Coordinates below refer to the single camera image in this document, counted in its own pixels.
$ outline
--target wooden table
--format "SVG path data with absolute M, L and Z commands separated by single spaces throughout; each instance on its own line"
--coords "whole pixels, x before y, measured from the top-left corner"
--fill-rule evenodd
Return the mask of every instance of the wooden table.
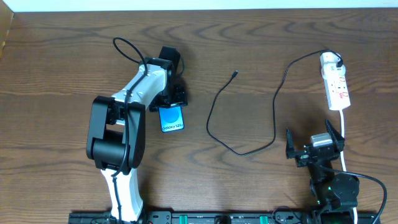
M 287 64 L 328 47 L 347 67 L 347 167 L 386 184 L 382 221 L 396 223 L 397 30 L 397 9 L 18 13 L 0 61 L 0 222 L 66 223 L 70 212 L 111 206 L 85 146 L 94 98 L 119 91 L 137 71 L 113 48 L 112 38 L 121 36 L 144 55 L 176 46 L 186 63 L 185 130 L 162 134 L 159 115 L 146 115 L 139 188 L 148 205 L 272 211 L 316 204 L 308 170 L 285 158 L 285 127 L 298 147 L 325 132 L 325 119 L 340 128 L 317 56 L 290 69 L 270 148 L 235 156 L 207 135 L 205 123 L 215 93 L 239 70 L 210 129 L 239 152 L 269 142 L 272 97 Z M 378 210 L 380 186 L 361 179 L 360 189 L 358 210 Z

